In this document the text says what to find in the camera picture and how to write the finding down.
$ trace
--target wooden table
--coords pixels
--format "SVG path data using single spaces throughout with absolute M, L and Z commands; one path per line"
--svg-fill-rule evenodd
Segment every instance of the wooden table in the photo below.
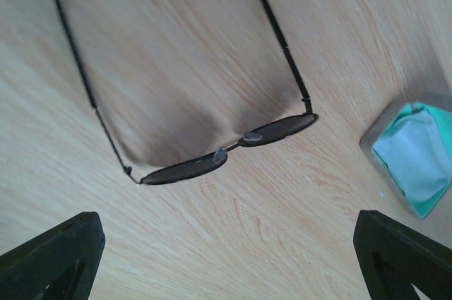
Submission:
M 84 210 L 107 237 L 92 299 L 365 299 L 377 209 L 452 246 L 452 193 L 409 215 L 359 149 L 394 98 L 452 84 L 452 0 L 270 0 L 321 119 L 158 187 L 122 173 L 52 0 L 0 0 L 0 253 Z M 258 0 L 64 0 L 109 127 L 147 173 L 283 115 L 295 82 Z

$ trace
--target sunglasses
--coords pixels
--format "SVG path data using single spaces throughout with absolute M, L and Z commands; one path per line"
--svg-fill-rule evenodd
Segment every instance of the sunglasses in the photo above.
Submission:
M 306 112 L 301 115 L 289 116 L 284 119 L 280 119 L 274 121 L 270 124 L 266 124 L 262 127 L 256 128 L 245 135 L 237 141 L 234 145 L 226 148 L 221 147 L 215 152 L 204 155 L 202 157 L 198 157 L 193 160 L 189 160 L 186 162 L 182 162 L 180 164 L 175 164 L 170 167 L 166 167 L 163 169 L 159 169 L 156 172 L 153 172 L 141 180 L 136 180 L 132 174 L 132 167 L 126 166 L 124 161 L 119 154 L 119 151 L 114 144 L 112 136 L 110 135 L 105 122 L 100 113 L 99 107 L 95 101 L 93 91 L 90 88 L 90 83 L 88 80 L 88 75 L 85 70 L 85 65 L 80 56 L 80 52 L 78 50 L 78 46 L 74 39 L 71 28 L 69 27 L 68 21 L 66 19 L 66 13 L 61 4 L 61 0 L 54 0 L 56 8 L 58 10 L 59 19 L 62 24 L 63 30 L 66 34 L 66 38 L 68 40 L 69 46 L 71 48 L 74 61 L 78 67 L 78 71 L 81 76 L 81 80 L 83 85 L 85 86 L 86 94 L 88 99 L 90 100 L 91 107 L 94 109 L 95 114 L 97 115 L 100 124 L 102 125 L 105 134 L 112 146 L 114 154 L 117 156 L 119 163 L 124 170 L 124 173 L 137 185 L 147 184 L 147 185 L 163 185 L 163 184 L 171 184 L 174 182 L 187 180 L 196 178 L 197 176 L 204 175 L 210 173 L 226 163 L 228 153 L 238 147 L 258 147 L 267 145 L 269 143 L 274 143 L 276 141 L 282 140 L 288 136 L 296 134 L 300 131 L 303 131 L 314 122 L 317 121 L 319 116 L 312 112 L 311 99 L 309 97 L 309 93 L 306 89 L 306 86 L 303 83 L 302 77 L 299 74 L 297 65 L 295 64 L 294 59 L 289 50 L 289 46 L 285 41 L 285 37 L 283 32 L 276 20 L 275 14 L 273 13 L 270 4 L 267 0 L 261 0 L 264 11 L 268 16 L 268 20 L 273 28 L 273 32 L 275 33 L 276 38 L 279 41 L 279 44 L 282 48 L 282 51 L 287 59 L 290 70 L 295 78 L 295 81 L 298 84 L 299 90 L 302 94 L 302 101 L 304 102 L 304 106 L 306 108 Z

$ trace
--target black plastic object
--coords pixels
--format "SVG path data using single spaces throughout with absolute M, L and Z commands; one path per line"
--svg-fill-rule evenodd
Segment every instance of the black plastic object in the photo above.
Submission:
M 0 299 L 88 299 L 104 246 L 96 212 L 59 224 L 0 256 Z
M 359 213 L 353 236 L 373 300 L 452 299 L 452 250 L 375 210 Z
M 69 25 L 68 20 L 66 19 L 66 12 L 64 10 L 63 4 L 61 0 L 54 0 L 56 8 L 58 10 L 59 18 L 61 25 L 63 26 L 63 30 L 66 33 L 66 39 L 68 40 L 69 46 L 71 48 L 74 61 L 76 62 L 78 71 L 80 73 L 82 82 L 85 86 L 85 90 L 90 100 L 91 107 L 95 110 L 95 114 L 97 115 L 102 128 L 104 129 L 105 134 L 107 135 L 108 141 L 112 146 L 114 154 L 117 156 L 120 165 L 124 173 L 137 185 L 139 184 L 147 184 L 147 185 L 163 185 L 170 184 L 173 182 L 192 179 L 194 177 L 207 174 L 211 171 L 220 168 L 226 163 L 227 160 L 227 152 L 231 151 L 238 147 L 256 147 L 267 145 L 269 143 L 274 143 L 276 141 L 282 140 L 288 136 L 296 134 L 300 131 L 303 131 L 314 122 L 317 121 L 319 116 L 312 112 L 311 98 L 309 96 L 308 90 L 306 89 L 306 85 L 303 82 L 302 76 L 300 75 L 297 65 L 290 53 L 289 46 L 285 40 L 283 32 L 279 26 L 278 21 L 276 20 L 275 14 L 268 3 L 268 0 L 261 0 L 262 7 L 267 14 L 268 21 L 271 24 L 273 32 L 275 33 L 276 38 L 281 46 L 282 52 L 289 64 L 290 70 L 294 79 L 298 85 L 298 88 L 302 95 L 302 101 L 304 102 L 304 106 L 306 108 L 306 113 L 302 115 L 290 116 L 288 118 L 284 118 L 281 120 L 277 120 L 272 122 L 271 124 L 267 124 L 265 126 L 259 127 L 251 132 L 245 134 L 235 145 L 230 146 L 229 148 L 225 148 L 226 152 L 222 152 L 221 160 L 215 160 L 218 156 L 218 151 L 214 153 L 210 153 L 204 155 L 200 158 L 189 160 L 186 162 L 182 162 L 180 164 L 175 164 L 170 167 L 166 167 L 160 169 L 156 172 L 153 172 L 141 180 L 136 180 L 132 174 L 132 167 L 126 166 L 124 161 L 119 154 L 119 151 L 114 144 L 113 138 L 110 135 L 107 126 L 105 125 L 104 119 L 102 118 L 102 114 L 100 113 L 99 107 L 95 100 L 93 90 L 90 86 L 90 81 L 88 80 L 88 74 L 86 72 L 85 64 L 82 60 L 82 56 L 78 45 L 76 43 L 75 37 L 73 35 L 72 29 Z

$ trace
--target tissue box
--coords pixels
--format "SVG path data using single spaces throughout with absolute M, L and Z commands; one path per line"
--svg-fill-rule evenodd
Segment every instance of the tissue box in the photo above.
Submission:
M 426 105 L 425 107 L 427 108 L 433 107 L 431 108 L 432 111 L 438 111 L 440 112 L 438 115 L 442 115 L 441 112 L 452 112 L 452 97 L 438 95 L 435 93 L 424 93 L 420 95 L 414 102 L 406 102 L 402 100 L 392 102 L 375 121 L 372 127 L 364 134 L 359 145 L 366 155 L 367 159 L 372 163 L 372 165 L 380 173 L 380 175 L 391 187 L 391 189 L 393 189 L 394 193 L 400 199 L 402 204 L 405 205 L 406 208 L 411 211 L 411 213 L 414 213 L 419 218 L 424 219 L 433 209 L 433 207 L 438 203 L 448 187 L 443 188 L 441 191 L 434 194 L 434 196 L 432 196 L 429 200 L 423 202 L 410 202 L 405 197 L 402 188 L 391 176 L 388 167 L 383 164 L 383 162 L 373 151 L 374 144 L 377 139 L 379 139 L 383 132 L 385 132 L 385 130 L 393 123 L 396 118 L 406 112 L 407 107 L 416 107 L 420 105 Z M 452 119 L 449 116 L 450 114 L 448 114 L 448 117 L 446 118 L 447 120 L 438 120 L 440 116 L 437 115 L 434 115 L 434 118 L 437 123 L 441 123 L 444 145 L 446 145 L 446 147 L 449 149 L 449 154 L 452 156 Z

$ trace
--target dark lens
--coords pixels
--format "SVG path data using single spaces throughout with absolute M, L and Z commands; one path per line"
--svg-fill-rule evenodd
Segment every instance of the dark lens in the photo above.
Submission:
M 216 152 L 204 155 L 198 159 L 185 161 L 153 172 L 142 178 L 141 183 L 146 185 L 165 185 L 196 178 L 220 168 L 226 160 L 227 151 L 225 148 L 220 148 Z
M 287 136 L 303 131 L 316 122 L 318 118 L 319 116 L 317 114 L 307 113 L 303 115 L 289 116 L 252 130 L 250 133 L 253 133 L 254 136 L 248 137 L 246 134 L 239 140 L 238 144 L 244 147 L 255 147 L 267 145 L 268 143 L 274 143 L 275 141 L 282 140 Z M 260 140 L 256 140 L 258 137 L 256 137 L 255 134 L 261 135 L 262 138 Z

